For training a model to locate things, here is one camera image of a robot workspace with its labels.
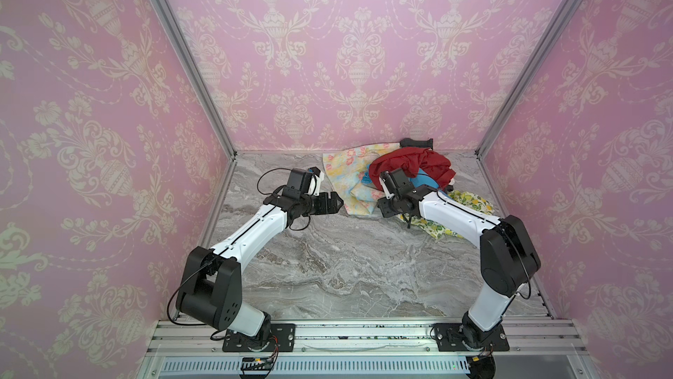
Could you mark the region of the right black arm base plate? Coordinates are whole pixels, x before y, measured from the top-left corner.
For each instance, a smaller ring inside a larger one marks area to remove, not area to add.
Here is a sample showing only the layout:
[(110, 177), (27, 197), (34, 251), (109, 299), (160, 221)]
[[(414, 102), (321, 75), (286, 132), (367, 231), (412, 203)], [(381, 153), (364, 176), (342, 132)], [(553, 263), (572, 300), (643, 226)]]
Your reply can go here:
[(476, 326), (461, 323), (436, 323), (429, 336), (440, 352), (508, 352), (510, 345), (501, 324), (492, 330), (482, 331)]

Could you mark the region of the black cloth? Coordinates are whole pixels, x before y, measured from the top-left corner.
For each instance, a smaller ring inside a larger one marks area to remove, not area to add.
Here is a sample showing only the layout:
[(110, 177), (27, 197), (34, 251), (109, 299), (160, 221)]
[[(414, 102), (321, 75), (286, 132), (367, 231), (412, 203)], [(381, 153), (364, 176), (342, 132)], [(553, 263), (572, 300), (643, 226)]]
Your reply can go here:
[(434, 140), (414, 140), (412, 138), (404, 138), (400, 141), (401, 148), (421, 148), (421, 149), (434, 149)]

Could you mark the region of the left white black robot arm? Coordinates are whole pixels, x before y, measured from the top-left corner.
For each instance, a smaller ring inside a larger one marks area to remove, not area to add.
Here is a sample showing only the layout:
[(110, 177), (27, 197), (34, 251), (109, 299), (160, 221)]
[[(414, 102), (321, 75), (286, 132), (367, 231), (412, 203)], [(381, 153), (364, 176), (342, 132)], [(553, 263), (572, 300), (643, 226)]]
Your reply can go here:
[(295, 219), (336, 214), (343, 205), (336, 192), (266, 197), (257, 213), (227, 239), (189, 253), (181, 284), (169, 301), (206, 326), (242, 336), (250, 349), (264, 350), (273, 340), (271, 317), (243, 300), (245, 268)]

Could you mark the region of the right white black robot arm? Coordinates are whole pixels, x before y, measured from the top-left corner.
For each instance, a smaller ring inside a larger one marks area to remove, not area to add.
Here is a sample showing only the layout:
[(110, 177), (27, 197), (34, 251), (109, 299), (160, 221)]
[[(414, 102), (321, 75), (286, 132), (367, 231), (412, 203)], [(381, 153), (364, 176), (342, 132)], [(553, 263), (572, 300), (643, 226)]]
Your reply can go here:
[(523, 221), (510, 215), (499, 218), (466, 207), (433, 187), (411, 184), (384, 187), (378, 201), (386, 218), (404, 216), (433, 221), (462, 236), (480, 252), (483, 285), (462, 319), (461, 333), (468, 349), (481, 350), (499, 327), (523, 286), (541, 268), (541, 260)]

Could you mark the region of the turquoise blue cloth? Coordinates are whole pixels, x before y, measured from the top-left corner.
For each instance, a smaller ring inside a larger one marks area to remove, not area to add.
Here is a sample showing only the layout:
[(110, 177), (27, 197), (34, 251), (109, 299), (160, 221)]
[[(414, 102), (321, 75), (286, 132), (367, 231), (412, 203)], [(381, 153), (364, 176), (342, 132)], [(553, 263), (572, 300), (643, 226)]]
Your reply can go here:
[[(416, 177), (411, 178), (410, 181), (412, 182), (412, 184), (414, 186), (431, 186), (431, 187), (434, 187), (434, 188), (439, 187), (438, 183), (434, 179), (429, 177), (429, 175), (427, 173), (423, 172), (423, 171), (420, 171), (419, 174)], [(371, 180), (371, 178), (369, 177), (368, 173), (365, 173), (363, 175), (363, 178), (361, 179), (360, 183), (365, 187), (369, 187), (371, 189), (376, 189), (376, 186), (373, 183), (373, 181)]]

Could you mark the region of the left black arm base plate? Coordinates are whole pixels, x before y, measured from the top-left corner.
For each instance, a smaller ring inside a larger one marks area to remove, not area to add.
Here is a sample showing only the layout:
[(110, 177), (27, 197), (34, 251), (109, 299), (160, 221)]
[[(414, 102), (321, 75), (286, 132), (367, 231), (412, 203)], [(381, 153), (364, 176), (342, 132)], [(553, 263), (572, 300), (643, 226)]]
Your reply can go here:
[(272, 322), (269, 326), (264, 326), (254, 336), (227, 331), (222, 351), (225, 353), (243, 353), (278, 350), (281, 353), (290, 353), (294, 350), (295, 337), (296, 324)]

